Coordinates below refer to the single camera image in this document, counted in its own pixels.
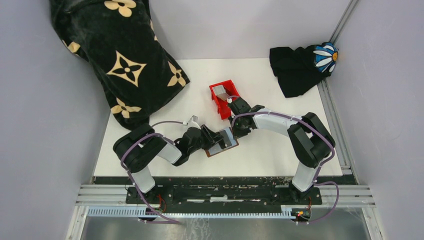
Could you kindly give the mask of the black VIP credit card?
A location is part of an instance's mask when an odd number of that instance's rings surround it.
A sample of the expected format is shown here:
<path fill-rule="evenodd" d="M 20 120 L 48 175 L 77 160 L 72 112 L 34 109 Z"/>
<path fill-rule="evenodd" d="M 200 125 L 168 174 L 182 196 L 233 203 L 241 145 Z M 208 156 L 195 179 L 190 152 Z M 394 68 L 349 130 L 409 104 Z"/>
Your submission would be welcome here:
<path fill-rule="evenodd" d="M 233 133 L 229 127 L 220 130 L 218 134 L 222 136 L 222 141 L 219 142 L 221 149 L 232 148 L 237 145 L 237 141 L 234 139 Z"/>

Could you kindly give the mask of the red plastic bin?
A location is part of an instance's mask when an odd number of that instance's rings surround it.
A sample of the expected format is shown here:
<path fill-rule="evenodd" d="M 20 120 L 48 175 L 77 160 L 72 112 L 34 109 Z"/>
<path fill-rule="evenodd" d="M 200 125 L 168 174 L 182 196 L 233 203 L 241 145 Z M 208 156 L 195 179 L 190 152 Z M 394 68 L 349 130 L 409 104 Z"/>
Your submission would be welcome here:
<path fill-rule="evenodd" d="M 216 105 L 216 111 L 222 120 L 231 116 L 231 109 L 228 107 L 228 98 L 239 97 L 235 84 L 231 79 L 215 83 L 209 86 L 211 99 Z"/>

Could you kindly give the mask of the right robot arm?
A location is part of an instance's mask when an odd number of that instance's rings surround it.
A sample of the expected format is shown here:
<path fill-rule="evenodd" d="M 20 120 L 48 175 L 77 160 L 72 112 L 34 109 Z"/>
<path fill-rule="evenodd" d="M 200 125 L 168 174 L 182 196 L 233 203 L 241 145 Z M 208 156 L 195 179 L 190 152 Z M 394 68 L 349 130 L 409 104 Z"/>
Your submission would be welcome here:
<path fill-rule="evenodd" d="M 323 164 L 335 156 L 335 141 L 320 118 L 313 112 L 289 115 L 263 105 L 250 106 L 239 96 L 230 96 L 226 101 L 232 112 L 229 120 L 235 139 L 252 130 L 268 130 L 290 139 L 299 164 L 288 196 L 295 204 L 306 201 Z"/>

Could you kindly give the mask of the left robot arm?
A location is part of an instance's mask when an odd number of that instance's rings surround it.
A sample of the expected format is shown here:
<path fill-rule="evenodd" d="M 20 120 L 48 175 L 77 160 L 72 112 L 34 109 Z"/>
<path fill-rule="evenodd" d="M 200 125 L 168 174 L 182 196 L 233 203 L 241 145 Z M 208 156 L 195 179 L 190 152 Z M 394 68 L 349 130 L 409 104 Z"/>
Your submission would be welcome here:
<path fill-rule="evenodd" d="M 160 157 L 173 166 L 180 166 L 189 160 L 191 154 L 209 150 L 217 144 L 223 145 L 224 137 L 205 125 L 191 126 L 182 137 L 171 141 L 145 123 L 119 138 L 112 149 L 138 188 L 138 197 L 149 204 L 158 195 L 156 182 L 148 168 L 155 157 Z"/>

